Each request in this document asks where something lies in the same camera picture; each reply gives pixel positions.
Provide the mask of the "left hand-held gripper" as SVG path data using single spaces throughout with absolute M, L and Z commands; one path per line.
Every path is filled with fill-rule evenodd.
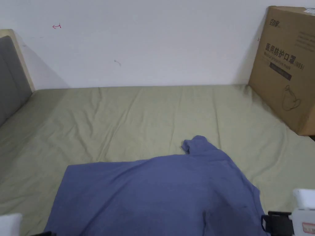
M 0 235 L 1 236 L 20 236 L 22 214 L 6 214 L 0 216 Z M 44 236 L 53 236 L 53 232 L 44 232 Z

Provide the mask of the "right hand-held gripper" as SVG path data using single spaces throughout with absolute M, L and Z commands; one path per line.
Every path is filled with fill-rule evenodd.
M 315 235 L 315 190 L 294 189 L 297 208 L 293 212 L 268 211 L 261 216 L 262 229 L 271 236 Z

